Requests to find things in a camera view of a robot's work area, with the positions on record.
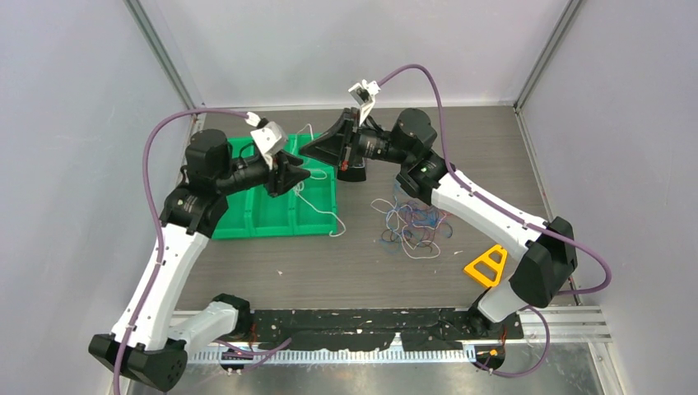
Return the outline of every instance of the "white cable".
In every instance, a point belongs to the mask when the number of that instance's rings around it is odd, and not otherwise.
[[[339,237],[339,236],[341,236],[341,235],[344,235],[344,232],[347,231],[347,226],[344,225],[344,222],[343,222],[342,220],[339,219],[339,217],[337,216],[337,214],[335,214],[335,213],[333,213],[333,212],[331,212],[331,211],[322,211],[322,210],[319,210],[317,207],[315,207],[315,206],[313,205],[313,203],[308,202],[308,200],[307,200],[305,197],[303,197],[303,195],[300,194],[300,191],[302,191],[304,188],[305,188],[305,183],[304,183],[303,181],[301,181],[301,182],[299,182],[295,187],[293,187],[293,192],[295,193],[295,195],[296,195],[297,197],[299,197],[300,199],[302,199],[303,202],[305,202],[308,206],[310,206],[310,208],[312,208],[313,210],[315,210],[316,212],[318,212],[318,213],[320,213],[320,214],[327,214],[327,215],[329,215],[329,216],[335,217],[335,218],[337,219],[337,222],[339,222],[339,223],[342,225],[342,231],[341,231],[341,232],[337,233],[336,235],[333,235],[333,232],[329,232],[329,237]]]
[[[298,132],[295,133],[295,140],[293,141],[293,148],[291,148],[291,151],[295,151],[295,149],[298,147],[298,133],[303,132],[303,131],[305,130],[305,128],[310,128],[310,140],[312,141],[312,140],[315,139],[315,135],[313,134],[313,125],[311,125],[310,123],[306,123],[305,126],[304,126],[301,130],[299,130]],[[308,169],[308,171],[310,171],[310,179],[326,179],[326,178],[328,177],[328,174],[327,174],[324,170],[320,170],[320,169]],[[315,172],[322,173],[322,177],[313,176],[313,172],[314,172],[314,171],[315,171]],[[342,221],[341,219],[339,219],[339,217],[337,216],[337,214],[335,214],[335,213],[333,213],[333,212],[331,212],[331,211],[322,211],[322,210],[319,210],[316,206],[313,205],[313,203],[308,202],[308,200],[307,200],[305,197],[303,197],[303,195],[300,194],[300,191],[302,191],[303,189],[305,189],[305,182],[301,181],[301,182],[299,182],[295,187],[293,187],[293,192],[295,193],[295,195],[296,195],[297,197],[299,197],[301,200],[303,200],[303,202],[305,202],[305,204],[307,204],[308,206],[310,206],[310,208],[312,208],[313,210],[315,210],[315,212],[318,212],[318,213],[320,213],[320,214],[326,214],[326,215],[329,215],[329,216],[333,216],[333,217],[335,217],[335,218],[337,219],[337,222],[339,222],[339,223],[342,225],[342,231],[341,231],[341,232],[339,232],[339,233],[337,233],[337,234],[335,234],[335,235],[333,235],[333,232],[329,232],[329,237],[339,237],[339,236],[341,236],[341,235],[344,235],[344,232],[347,231],[347,226],[344,225],[344,221]]]
[[[374,206],[374,204],[375,204],[376,202],[384,202],[384,203],[387,203],[388,205],[390,205],[391,209],[388,210],[388,211],[382,211],[382,210],[380,210],[378,207]],[[380,213],[383,213],[383,214],[386,215],[386,216],[385,216],[385,227],[388,228],[390,231],[392,231],[395,235],[397,235],[397,236],[400,237],[400,240],[401,240],[401,241],[400,241],[400,244],[401,244],[402,247],[403,247],[403,251],[405,252],[405,255],[407,255],[409,258],[411,258],[411,259],[434,259],[434,258],[438,258],[438,257],[441,255],[441,247],[439,247],[439,245],[438,245],[437,243],[435,243],[434,241],[432,241],[432,240],[419,241],[419,242],[417,242],[417,243],[415,244],[414,247],[412,247],[412,246],[407,242],[407,239],[405,238],[405,228],[407,228],[408,223],[407,223],[407,221],[405,221],[404,218],[402,218],[402,217],[400,216],[400,213],[398,212],[398,198],[397,198],[397,197],[395,197],[395,203],[394,203],[394,204],[391,203],[391,202],[388,202],[387,200],[382,199],[382,198],[379,197],[379,198],[377,198],[377,199],[374,199],[374,200],[370,203],[370,206],[371,206],[371,208],[373,208],[373,209],[376,210],[377,212],[380,212]],[[409,206],[408,206],[407,204],[404,204],[404,205],[400,206],[400,208],[404,208],[404,207],[409,207]],[[398,218],[398,226],[397,226],[395,229],[397,229],[397,228],[401,225],[401,222],[404,222],[404,223],[405,223],[405,225],[403,225],[403,227],[402,227],[402,229],[400,230],[399,233],[398,233],[397,231],[393,230],[393,228],[392,228],[392,227],[390,226],[390,224],[389,224],[390,218],[393,217],[393,214],[395,214],[395,216]],[[443,221],[444,218],[442,218],[441,220],[439,220],[439,222],[438,222],[437,225],[436,225],[436,228],[438,228],[439,225],[441,225],[441,221]],[[432,228],[431,226],[416,226],[416,227],[429,228],[429,229],[432,229],[432,230],[436,230],[436,228]],[[407,251],[407,249],[405,248],[405,244],[406,244],[412,251],[414,251],[414,250],[416,249],[417,245],[419,245],[419,244],[434,246],[434,247],[436,247],[436,249],[438,250],[438,253],[436,253],[436,255],[431,255],[431,256],[428,256],[428,257],[415,257],[415,256],[411,255],[411,254]]]

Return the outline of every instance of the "metal frame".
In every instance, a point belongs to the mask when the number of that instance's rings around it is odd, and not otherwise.
[[[584,0],[569,0],[565,10],[562,12],[560,20],[557,22],[555,29],[551,33],[550,39],[548,39],[545,48],[541,52],[540,57],[536,61],[533,70],[529,74],[519,98],[514,102],[514,115],[516,116],[516,121],[519,124],[519,129],[523,137],[523,143],[526,146],[526,151],[528,152],[528,157],[531,159],[531,165],[533,167],[533,174],[536,178],[538,188],[540,189],[543,204],[546,209],[546,214],[548,217],[552,218],[552,213],[554,212],[551,207],[550,201],[546,195],[546,184],[545,180],[540,174],[537,165],[537,156],[535,148],[533,147],[533,142],[528,131],[528,126],[526,124],[526,119],[524,117],[524,106],[530,98],[535,86],[542,73],[545,71],[547,64],[550,62],[551,58],[555,54],[561,41],[564,39],[566,32],[569,30],[572,22],[574,22],[576,16],[579,13],[579,9],[584,4]],[[613,358],[613,343],[611,339],[611,334],[608,331],[605,321],[600,321],[603,319],[601,315],[601,309],[598,307],[588,307],[582,306],[579,298],[575,296],[575,301],[577,306],[572,306],[567,308],[567,312],[559,317],[551,316],[550,314],[544,314],[544,317],[551,325],[551,334],[553,335],[552,341],[559,342],[560,340],[565,340],[569,338],[572,340],[573,337],[579,336],[580,340],[587,342],[589,344],[589,353],[592,356],[594,368],[596,369],[598,379],[601,382],[602,389],[604,393],[607,394],[623,394],[626,393],[624,385],[621,380],[620,371],[617,367],[616,359]],[[574,316],[571,314],[578,314],[577,324],[579,327],[574,328],[576,325],[573,320]],[[524,325],[524,334],[526,336],[538,337],[537,332],[532,332],[527,334],[527,328],[531,328],[533,323],[528,321],[530,318],[538,319],[533,316],[530,312],[521,315],[521,321],[526,324]],[[564,323],[568,332],[565,329],[560,329],[557,325]]]
[[[160,36],[157,34],[157,31],[151,22],[151,18],[148,17],[148,14],[143,8],[141,2],[139,0],[123,0],[123,3],[131,12],[133,19],[138,25],[138,28],[143,33],[143,38],[145,38],[148,45],[150,45],[153,54],[155,55],[158,63],[162,66],[163,72],[165,72],[167,79],[169,79],[172,83],[172,86],[177,92],[179,98],[184,102],[184,105],[187,106],[187,109],[197,108],[197,103],[187,90],[187,87],[184,84],[177,67],[175,67],[175,64],[172,62],[170,54],[167,52],[165,45],[162,43]]]
[[[142,1],[139,0],[124,0],[124,3],[128,7],[129,11],[132,13],[134,20],[141,29],[144,38],[151,46],[153,53],[155,54],[158,62],[163,67],[166,76],[170,79],[174,89],[185,103],[188,109],[196,108],[197,103],[201,102],[201,98],[198,96],[197,92],[189,92],[183,81],[184,77],[190,77],[187,74],[186,67],[183,64],[175,65],[172,57],[172,53],[168,53],[161,37],[157,34],[156,28],[153,26],[152,17],[159,16],[154,15],[151,10],[150,5],[144,8]],[[533,67],[530,75],[528,76],[523,89],[521,90],[518,99],[514,102],[513,109],[516,116],[517,122],[519,123],[519,128],[521,129],[523,135],[524,145],[526,146],[529,157],[531,158],[533,165],[533,173],[538,183],[538,187],[541,190],[543,202],[546,208],[546,212],[549,217],[554,212],[547,196],[545,190],[547,190],[545,181],[542,179],[540,172],[537,167],[537,157],[535,149],[531,142],[526,121],[524,118],[523,109],[524,106],[532,94],[537,82],[539,81],[542,73],[545,71],[547,64],[554,55],[557,47],[559,46],[561,40],[564,38],[566,31],[569,29],[571,23],[574,21],[580,7],[584,3],[584,0],[569,0],[565,10],[563,11],[560,20],[556,23],[554,30],[551,33],[550,39],[544,50],[541,52],[538,60]],[[158,31],[162,34],[162,26],[159,25]],[[201,130],[203,125],[203,116],[199,116],[196,121],[193,122],[190,129],[190,134]],[[182,321],[183,319],[195,315],[196,311],[175,311],[171,319],[170,324],[175,325],[176,323]],[[589,352],[593,357],[594,366],[597,370],[599,380],[602,383],[603,391],[605,393],[625,393],[621,380],[619,379],[619,371],[616,364],[614,363],[613,357],[613,343],[610,336],[610,332],[605,323],[605,319],[601,313],[601,309],[598,306],[569,306],[569,307],[550,307],[542,310],[543,316],[548,321],[551,329],[551,342],[555,343],[587,343],[589,344]],[[545,337],[543,334],[543,327],[539,321],[539,318],[534,314],[524,311],[520,313],[521,322],[523,325],[524,339],[522,340],[509,340],[512,343],[530,343],[530,342],[544,342]],[[399,337],[393,341],[395,346],[401,344]],[[464,347],[468,349],[469,347],[475,345],[486,345],[493,344],[491,341],[472,341],[464,344]],[[460,358],[458,355],[450,356],[454,360]],[[284,358],[279,357],[279,360],[283,362]]]
[[[579,7],[582,5],[582,3],[584,3],[584,0],[568,1],[565,10],[562,12],[562,16],[557,21],[557,24],[555,25],[555,28],[552,31],[550,39],[548,39],[545,48],[541,52],[541,55],[538,57],[536,64],[533,66],[531,74],[528,75],[526,83],[523,84],[523,89],[519,94],[519,98],[514,102],[515,111],[519,112],[526,104],[526,100],[531,95],[533,88],[536,86],[538,78],[540,78],[543,70],[545,70],[545,67],[547,66],[548,61],[555,53],[555,49],[557,49],[558,44],[560,44],[562,38],[565,36],[565,32],[572,24],[572,21],[575,19],[577,11],[579,10]]]
[[[607,353],[607,344],[612,342],[606,320],[598,306],[553,306],[541,309],[550,328],[551,343],[588,343],[598,370],[598,377],[606,393],[619,392],[621,385],[616,377],[615,367]],[[175,311],[170,326],[183,323],[199,314],[199,311]],[[509,339],[507,344],[544,343],[545,329],[540,318],[531,311],[519,312],[523,339]],[[309,364],[353,364],[353,363],[429,363],[429,362],[469,362],[474,360],[475,346],[498,344],[492,340],[462,341],[462,351],[412,351],[402,349],[402,339],[396,333],[389,348],[384,351],[350,352],[350,351],[279,351],[266,363],[270,365],[309,365]],[[240,348],[247,348],[246,342],[233,342]],[[225,347],[211,343],[207,348],[189,357],[194,365],[225,365],[222,352]],[[258,362],[261,358],[246,361],[230,361],[233,365]]]

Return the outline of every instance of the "colorful wire bundle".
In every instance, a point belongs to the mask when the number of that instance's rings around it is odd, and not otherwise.
[[[402,246],[405,254],[412,259],[433,259],[439,257],[441,248],[435,242],[435,238],[438,234],[444,235],[446,238],[450,238],[453,235],[454,228],[446,222],[446,218],[450,214],[414,200],[398,203],[397,193],[393,194],[393,199],[395,203],[378,198],[374,199],[370,204],[374,210],[385,214],[386,229],[380,236],[381,244]],[[375,206],[377,202],[387,203],[390,205],[390,209],[387,211],[380,210]],[[436,249],[436,254],[420,257],[413,256],[406,246],[411,251],[418,248],[429,249],[430,253],[433,253],[434,249]]]

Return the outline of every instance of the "purple cable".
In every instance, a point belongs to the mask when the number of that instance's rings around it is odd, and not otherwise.
[[[508,372],[500,372],[499,370],[492,370],[492,374],[495,376],[506,377],[506,378],[511,378],[511,379],[514,379],[517,377],[523,377],[526,374],[533,373],[538,368],[540,368],[541,365],[543,365],[543,361],[547,357],[547,353],[550,350],[550,327],[548,327],[547,321],[545,320],[545,318],[543,317],[543,314],[541,314],[540,311],[534,309],[531,306],[526,306],[526,307],[524,307],[524,309],[529,309],[529,310],[533,311],[541,319],[541,322],[543,322],[543,327],[545,328],[545,333],[546,333],[546,345],[543,348],[543,355],[541,355],[541,359],[533,367],[531,367],[528,370],[524,370],[523,372],[518,372],[518,373],[508,373]],[[475,361],[475,366],[477,366],[478,368],[483,369],[483,370],[490,370],[490,368],[487,367],[487,361],[485,361],[484,364],[481,364],[480,362]]]
[[[276,354],[277,352],[283,350],[283,349],[286,348],[289,344],[291,344],[291,338],[289,337],[288,339],[286,339],[285,342],[283,342],[281,345],[279,345],[279,346],[276,347],[276,348],[272,348],[271,350],[264,350],[264,351],[247,351],[247,350],[243,350],[243,349],[241,349],[241,348],[239,348],[239,347],[236,347],[236,346],[233,346],[233,345],[230,344],[229,342],[225,342],[225,341],[223,341],[223,340],[216,340],[214,343],[220,344],[221,346],[226,346],[226,347],[230,348],[231,350],[233,350],[233,351],[235,351],[235,352],[239,352],[240,354],[242,354],[242,355],[244,355],[244,356],[269,356],[269,355],[272,355],[272,356],[273,356],[274,354]]]
[[[157,136],[157,133],[159,133],[160,130],[166,124],[174,121],[175,119],[186,117],[187,115],[204,114],[204,113],[230,114],[230,115],[235,115],[235,116],[241,117],[243,119],[248,118],[246,113],[241,113],[240,111],[234,111],[231,109],[188,109],[186,111],[172,114],[169,117],[161,120],[160,123],[158,123],[155,126],[155,128],[153,128],[150,136],[148,136],[148,139],[146,140],[146,146],[143,149],[143,187],[146,191],[146,199],[148,201],[148,208],[150,209],[153,224],[155,225],[158,249],[157,249],[155,268],[153,268],[151,277],[150,277],[150,279],[148,279],[148,283],[146,284],[146,287],[143,289],[143,294],[141,295],[141,298],[138,300],[138,303],[136,303],[136,307],[133,309],[133,314],[131,314],[131,318],[128,320],[128,327],[126,328],[126,331],[123,333],[123,338],[121,339],[121,344],[119,344],[119,349],[116,352],[116,359],[114,360],[114,378],[112,381],[112,383],[114,385],[114,395],[121,395],[121,386],[119,385],[119,376],[121,375],[121,364],[123,363],[123,353],[126,351],[126,345],[128,344],[128,339],[131,337],[131,332],[133,331],[133,326],[136,324],[136,320],[138,319],[138,315],[141,313],[141,310],[143,309],[143,305],[146,303],[148,295],[150,294],[152,287],[155,284],[157,274],[160,272],[160,267],[162,264],[162,256],[165,253],[165,236],[163,236],[163,234],[162,234],[162,227],[161,227],[160,219],[157,217],[157,209],[155,207],[155,202],[153,201],[153,196],[152,196],[152,191],[151,191],[151,181],[150,181],[150,176],[148,174],[148,157],[151,154],[151,145],[152,145],[153,140],[155,140],[155,136]]]
[[[463,180],[461,180],[457,175],[456,172],[451,166],[451,161],[449,160],[449,152],[446,149],[446,133],[445,133],[445,127],[444,127],[444,109],[443,105],[441,104],[441,95],[439,95],[439,89],[436,87],[436,83],[434,82],[434,77],[431,76],[431,73],[429,70],[426,69],[426,67],[420,65],[420,64],[406,64],[405,66],[399,67],[395,69],[393,72],[385,76],[383,79],[378,81],[378,86],[382,87],[383,84],[386,82],[390,81],[393,77],[397,76],[399,73],[404,72],[405,70],[409,70],[411,68],[415,68],[417,70],[420,70],[421,72],[424,73],[426,78],[429,80],[429,83],[431,84],[431,89],[434,91],[434,96],[436,98],[436,109],[439,112],[439,129],[441,131],[441,148],[444,151],[444,160],[446,161],[446,169],[448,170],[449,174],[453,179],[461,186],[461,188],[464,188],[468,192],[472,191],[472,188],[468,184],[466,184]],[[540,232],[543,235],[550,236],[554,239],[558,239],[564,243],[567,243],[577,249],[580,249],[587,253],[590,257],[596,259],[598,263],[601,265],[601,268],[603,268],[603,271],[606,273],[606,278],[603,280],[603,282],[597,286],[594,286],[592,288],[587,288],[583,290],[563,290],[558,292],[558,295],[581,295],[581,294],[591,294],[597,291],[600,291],[608,286],[608,284],[611,283],[611,268],[608,266],[608,263],[595,251],[593,251],[591,248],[587,247],[584,244],[581,244],[580,242],[570,239],[568,237],[565,237],[563,235],[559,235],[551,230],[542,228],[541,226],[534,225],[534,224],[527,224],[526,221],[523,218],[520,218],[513,212],[509,212],[505,208],[501,207],[497,203],[493,202],[491,199],[487,198],[486,196],[483,196],[481,193],[478,191],[475,191],[473,196],[478,197],[480,200],[482,200],[484,203],[486,203],[488,206],[494,208],[504,216],[507,216],[513,221],[517,221],[519,224],[522,226],[527,226],[530,229],[533,229],[537,232]],[[497,375],[502,376],[502,377],[521,377],[521,375],[526,375],[534,372],[536,369],[538,369],[541,365],[542,362],[545,360],[545,357],[547,356],[548,349],[550,347],[550,328],[547,325],[547,322],[545,318],[540,314],[537,310],[531,308],[530,306],[525,307],[525,309],[531,309],[534,313],[538,315],[538,317],[541,318],[543,321],[543,327],[546,330],[546,345],[545,349],[543,350],[543,355],[541,357],[541,360],[538,361],[537,364],[535,364],[534,367],[532,367],[529,370],[526,370],[522,373],[506,373],[506,372],[496,372]]]
[[[291,338],[287,338],[282,344],[277,346],[276,348],[272,348],[271,350],[266,350],[266,351],[246,351],[243,350],[239,347],[233,346],[229,342],[224,342],[222,340],[216,340],[215,343],[218,343],[222,346],[226,346],[230,348],[231,350],[237,351],[241,353],[243,356],[264,356],[261,360],[251,364],[250,366],[245,366],[243,369],[243,372],[249,372],[254,369],[257,369],[259,366],[261,366],[264,362],[267,362],[271,357],[273,357],[276,353],[279,351],[283,350],[284,348],[288,347],[289,344],[291,344]]]

